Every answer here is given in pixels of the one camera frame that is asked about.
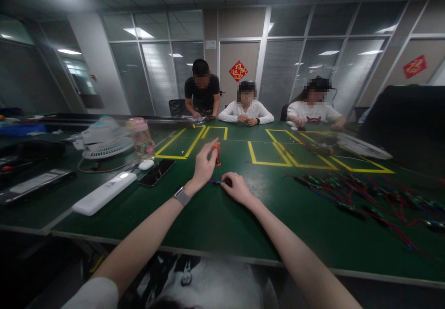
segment door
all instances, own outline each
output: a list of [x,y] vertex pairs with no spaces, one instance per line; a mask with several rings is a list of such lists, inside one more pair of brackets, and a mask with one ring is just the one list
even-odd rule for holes
[[[258,63],[258,52],[260,42],[249,43],[221,43],[220,45],[220,88],[222,91],[219,103],[219,112],[226,105],[236,101],[238,85],[242,81],[255,81],[256,65]],[[229,71],[239,61],[246,67],[247,74],[236,81]]]

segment person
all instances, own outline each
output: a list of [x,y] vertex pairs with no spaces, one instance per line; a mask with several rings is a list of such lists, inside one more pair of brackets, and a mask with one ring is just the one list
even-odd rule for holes
[[317,76],[310,80],[303,91],[289,104],[287,120],[300,127],[304,127],[307,121],[333,121],[331,129],[343,131],[346,118],[324,102],[324,97],[331,88],[328,79]]
[[238,121],[247,126],[273,122],[272,114],[256,100],[256,86],[253,81],[240,83],[237,100],[227,105],[218,119],[228,122]]
[[[217,141],[218,138],[205,144],[198,153],[194,175],[184,185],[184,191],[168,199],[139,224],[110,253],[63,309],[117,307],[119,299],[156,253],[187,202],[210,180],[215,168]],[[224,183],[228,179],[231,180],[230,186]],[[221,187],[262,225],[311,308],[361,308],[310,248],[255,197],[242,176],[228,172],[222,176],[222,181]],[[261,308],[261,298],[253,295],[258,294],[255,286],[252,282],[246,282],[248,279],[252,281],[248,269],[244,269],[244,273],[240,273],[240,270],[238,273],[230,273],[223,266],[215,267],[213,270],[217,273],[201,278],[201,287],[190,287],[196,278],[193,277],[196,262],[185,261],[180,265],[185,266],[184,270],[190,273],[181,272],[183,278],[178,280],[173,277],[174,271],[170,271],[169,280],[161,291],[157,290],[159,296],[149,304],[150,308]],[[206,271],[206,267],[201,268],[201,273]],[[216,282],[219,275],[228,276],[231,281]]]
[[203,59],[195,60],[192,71],[193,77],[185,81],[185,107],[195,118],[214,119],[219,111],[219,79],[210,74],[209,65]]

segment wristwatch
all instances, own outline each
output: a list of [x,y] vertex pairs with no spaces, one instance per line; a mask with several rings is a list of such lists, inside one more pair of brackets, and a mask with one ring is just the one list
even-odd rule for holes
[[187,193],[184,191],[184,187],[180,186],[178,189],[176,189],[176,193],[173,194],[173,196],[185,207],[190,201],[190,197],[187,195]]

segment man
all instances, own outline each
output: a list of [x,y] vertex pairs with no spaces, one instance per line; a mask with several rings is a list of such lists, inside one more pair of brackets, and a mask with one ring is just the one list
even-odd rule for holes
[[193,77],[185,81],[185,107],[195,118],[214,119],[219,110],[219,79],[210,74],[209,65],[203,59],[195,60],[192,71]]

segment black hair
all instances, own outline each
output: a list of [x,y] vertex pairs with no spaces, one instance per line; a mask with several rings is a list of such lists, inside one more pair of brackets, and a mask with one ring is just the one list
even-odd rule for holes
[[209,64],[203,59],[196,59],[193,62],[193,76],[205,76],[210,73]]
[[243,81],[240,82],[240,86],[238,87],[238,94],[236,95],[236,101],[238,103],[241,102],[241,92],[242,91],[253,91],[254,97],[256,98],[256,85],[254,81]]
[[329,89],[332,89],[331,82],[329,79],[324,79],[320,76],[317,76],[316,78],[309,81],[307,85],[305,85],[305,88],[303,91],[295,97],[291,103],[294,103],[295,101],[304,101],[307,99],[307,94],[309,93],[309,90],[316,90],[316,91],[329,91]]

